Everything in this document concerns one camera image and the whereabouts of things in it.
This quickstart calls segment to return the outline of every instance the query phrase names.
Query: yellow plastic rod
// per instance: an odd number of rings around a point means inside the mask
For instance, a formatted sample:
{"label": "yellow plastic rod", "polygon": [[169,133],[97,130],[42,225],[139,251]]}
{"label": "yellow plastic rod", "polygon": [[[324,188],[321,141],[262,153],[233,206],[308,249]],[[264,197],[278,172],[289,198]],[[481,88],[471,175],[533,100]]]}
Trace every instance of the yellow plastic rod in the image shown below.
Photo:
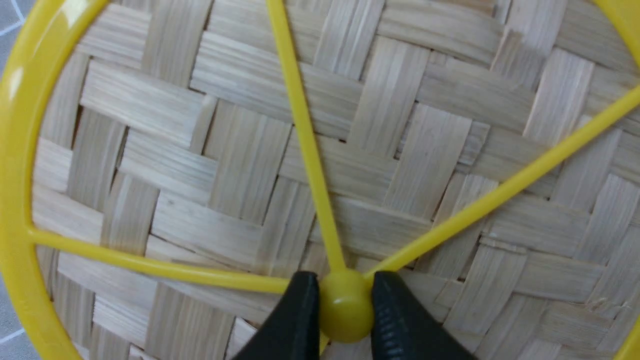
{"label": "yellow plastic rod", "polygon": [[320,223],[329,267],[332,271],[344,270],[347,266],[344,263],[338,229],[335,226],[331,201],[329,200],[329,191],[324,180],[320,153],[318,152],[305,97],[305,89],[302,85],[296,51],[293,47],[289,22],[287,21],[287,12],[283,0],[267,0],[267,7],[269,9],[271,27],[273,28],[273,37],[275,37],[276,48],[280,57],[284,83],[289,94],[293,122],[298,130],[300,151],[305,162],[309,188],[316,205],[317,220]]}
{"label": "yellow plastic rod", "polygon": [[451,236],[458,234],[469,225],[485,217],[517,193],[533,184],[533,182],[542,177],[542,175],[558,166],[562,161],[585,146],[609,126],[612,126],[618,119],[633,110],[639,102],[640,86],[631,90],[620,100],[594,117],[589,124],[586,124],[583,128],[574,132],[558,144],[558,146],[547,151],[497,189],[376,265],[365,275],[367,281],[371,283],[373,275],[377,271],[397,271],[401,269],[414,259],[417,259],[419,256],[440,245]]}
{"label": "yellow plastic rod", "polygon": [[35,230],[30,238],[39,245],[76,254],[84,258],[119,266],[147,275],[177,281],[220,286],[222,288],[283,294],[289,285],[288,279],[266,277],[243,272],[231,272],[212,268],[172,264],[155,259],[142,258],[125,252],[106,249],[91,243],[68,239],[53,233]]}

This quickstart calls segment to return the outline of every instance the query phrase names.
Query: tile grout line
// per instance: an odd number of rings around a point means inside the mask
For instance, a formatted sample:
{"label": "tile grout line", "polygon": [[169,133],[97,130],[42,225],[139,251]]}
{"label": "tile grout line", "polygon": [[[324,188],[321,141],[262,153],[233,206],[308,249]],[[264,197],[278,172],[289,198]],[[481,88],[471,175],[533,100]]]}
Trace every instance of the tile grout line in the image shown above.
{"label": "tile grout line", "polygon": [[20,21],[16,22],[15,24],[9,25],[7,28],[0,30],[0,37],[12,32],[13,30],[21,26],[22,26],[22,23]]}
{"label": "tile grout line", "polygon": [[15,0],[11,0],[11,4],[13,5],[13,9],[15,10],[16,15],[18,15],[18,19],[20,19],[20,24],[23,24],[24,15],[22,14],[22,11],[20,11],[20,7],[18,6],[18,3],[16,3]]}
{"label": "tile grout line", "polygon": [[24,334],[24,328],[14,332],[13,334],[9,334],[5,337],[3,337],[2,339],[0,339],[0,345],[6,343],[7,341],[13,339],[13,338],[17,338],[18,336]]}

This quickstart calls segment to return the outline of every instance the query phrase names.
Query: black pliers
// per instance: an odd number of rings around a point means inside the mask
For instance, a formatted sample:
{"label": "black pliers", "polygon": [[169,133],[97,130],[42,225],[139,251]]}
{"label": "black pliers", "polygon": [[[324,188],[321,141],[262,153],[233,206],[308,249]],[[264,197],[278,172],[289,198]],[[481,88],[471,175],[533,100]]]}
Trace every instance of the black pliers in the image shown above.
{"label": "black pliers", "polygon": [[[256,335],[235,360],[318,360],[319,286],[297,272]],[[374,360],[475,359],[422,307],[395,272],[378,272],[371,291]]]}

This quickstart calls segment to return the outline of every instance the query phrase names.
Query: herringbone weave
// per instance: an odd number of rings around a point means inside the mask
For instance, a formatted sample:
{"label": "herringbone weave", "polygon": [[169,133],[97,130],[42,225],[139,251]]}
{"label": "herringbone weave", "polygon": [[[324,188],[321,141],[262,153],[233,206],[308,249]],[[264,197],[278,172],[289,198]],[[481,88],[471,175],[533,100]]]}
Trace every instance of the herringbone weave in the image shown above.
{"label": "herringbone weave", "polygon": [[[587,0],[288,0],[348,263],[367,270],[638,83]],[[118,0],[38,143],[43,229],[179,263],[327,271],[263,0]],[[482,360],[611,359],[640,315],[640,111],[402,274]],[[87,359],[230,359],[278,297],[39,248]],[[365,340],[325,359],[370,359]]]}

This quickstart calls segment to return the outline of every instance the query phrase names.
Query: yellow knob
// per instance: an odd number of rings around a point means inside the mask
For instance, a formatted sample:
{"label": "yellow knob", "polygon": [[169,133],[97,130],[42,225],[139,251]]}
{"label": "yellow knob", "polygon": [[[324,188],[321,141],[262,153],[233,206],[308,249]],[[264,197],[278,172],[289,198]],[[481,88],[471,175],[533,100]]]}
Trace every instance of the yellow knob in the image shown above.
{"label": "yellow knob", "polygon": [[341,343],[362,340],[373,328],[371,289],[361,273],[345,269],[320,282],[320,329]]}

